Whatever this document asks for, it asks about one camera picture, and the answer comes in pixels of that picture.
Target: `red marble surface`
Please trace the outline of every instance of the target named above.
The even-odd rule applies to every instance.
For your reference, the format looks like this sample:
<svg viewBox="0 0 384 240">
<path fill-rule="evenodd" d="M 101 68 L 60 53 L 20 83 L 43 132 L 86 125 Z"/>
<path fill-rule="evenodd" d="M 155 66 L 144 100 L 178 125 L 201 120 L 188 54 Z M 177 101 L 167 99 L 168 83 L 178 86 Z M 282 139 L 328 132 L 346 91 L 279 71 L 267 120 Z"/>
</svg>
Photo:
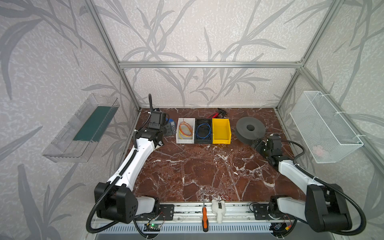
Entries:
<svg viewBox="0 0 384 240">
<path fill-rule="evenodd" d="M 161 109 L 177 124 L 178 118 L 206 118 L 217 109 Z M 145 162 L 134 185 L 136 196 L 159 197 L 161 202 L 202 201 L 225 196 L 227 201 L 269 201 L 271 195 L 305 199 L 305 194 L 288 178 L 275 171 L 250 146 L 235 136 L 237 121 L 245 116 L 259 119 L 266 126 L 266 136 L 278 133 L 286 139 L 272 108 L 225 109 L 230 120 L 231 144 L 176 144 L 175 136 L 164 138 L 164 146 Z M 143 110 L 139 127 L 147 118 Z M 293 156 L 284 143 L 285 154 Z"/>
</svg>

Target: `blue wire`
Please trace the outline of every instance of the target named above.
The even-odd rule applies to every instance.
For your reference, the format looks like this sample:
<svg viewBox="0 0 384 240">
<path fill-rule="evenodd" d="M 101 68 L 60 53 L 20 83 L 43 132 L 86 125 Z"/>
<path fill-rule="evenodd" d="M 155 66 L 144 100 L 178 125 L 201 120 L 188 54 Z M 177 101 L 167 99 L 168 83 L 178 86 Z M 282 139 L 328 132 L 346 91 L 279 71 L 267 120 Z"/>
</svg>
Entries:
<svg viewBox="0 0 384 240">
<path fill-rule="evenodd" d="M 201 127 L 202 125 L 207 125 L 209 127 L 209 133 L 205 136 L 205 137 L 200 137 L 198 135 L 198 132 L 199 132 L 199 127 Z M 196 128 L 196 137 L 198 137 L 199 139 L 205 139 L 207 137 L 209 137 L 210 139 L 210 136 L 211 136 L 211 126 L 208 124 L 208 123 L 202 123 L 200 124 L 197 128 Z"/>
</svg>

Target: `vent grille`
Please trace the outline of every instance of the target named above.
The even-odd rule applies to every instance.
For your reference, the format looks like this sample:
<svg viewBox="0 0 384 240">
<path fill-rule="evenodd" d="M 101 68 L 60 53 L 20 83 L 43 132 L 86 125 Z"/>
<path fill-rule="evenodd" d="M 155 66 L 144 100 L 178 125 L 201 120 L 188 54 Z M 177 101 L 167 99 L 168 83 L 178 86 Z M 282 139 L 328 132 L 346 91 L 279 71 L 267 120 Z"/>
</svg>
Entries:
<svg viewBox="0 0 384 240">
<path fill-rule="evenodd" d="M 138 225 L 141 231 L 143 231 L 144 223 L 139 223 Z M 270 226 L 270 223 L 210 223 L 208 233 L 270 233 L 272 232 L 269 230 Z M 160 232 L 198 233 L 203 232 L 203 229 L 201 223 L 165 223 L 161 227 Z M 133 223 L 118 223 L 100 233 L 137 233 L 137 230 Z"/>
</svg>

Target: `yellow plastic bin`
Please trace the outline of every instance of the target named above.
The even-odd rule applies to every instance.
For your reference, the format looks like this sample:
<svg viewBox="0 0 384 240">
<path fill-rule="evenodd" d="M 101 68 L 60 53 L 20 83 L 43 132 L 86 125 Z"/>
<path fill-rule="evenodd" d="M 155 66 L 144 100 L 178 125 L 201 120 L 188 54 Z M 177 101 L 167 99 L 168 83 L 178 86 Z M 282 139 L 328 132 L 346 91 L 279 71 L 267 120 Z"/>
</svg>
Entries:
<svg viewBox="0 0 384 240">
<path fill-rule="evenodd" d="M 212 118 L 212 135 L 213 144 L 230 144 L 232 134 L 229 119 Z"/>
</svg>

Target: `green mat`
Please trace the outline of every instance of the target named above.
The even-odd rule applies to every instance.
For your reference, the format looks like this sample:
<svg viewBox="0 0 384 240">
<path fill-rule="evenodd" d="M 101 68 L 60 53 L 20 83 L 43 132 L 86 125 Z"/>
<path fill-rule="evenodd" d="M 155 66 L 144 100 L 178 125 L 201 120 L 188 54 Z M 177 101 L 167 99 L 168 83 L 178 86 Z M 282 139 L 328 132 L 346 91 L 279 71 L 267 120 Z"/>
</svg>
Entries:
<svg viewBox="0 0 384 240">
<path fill-rule="evenodd" d="M 88 120 L 84 123 L 76 136 L 74 141 L 94 141 L 99 142 L 104 134 L 105 129 L 108 127 L 113 116 L 118 108 L 112 108 L 108 106 L 98 106 L 91 114 Z"/>
</svg>

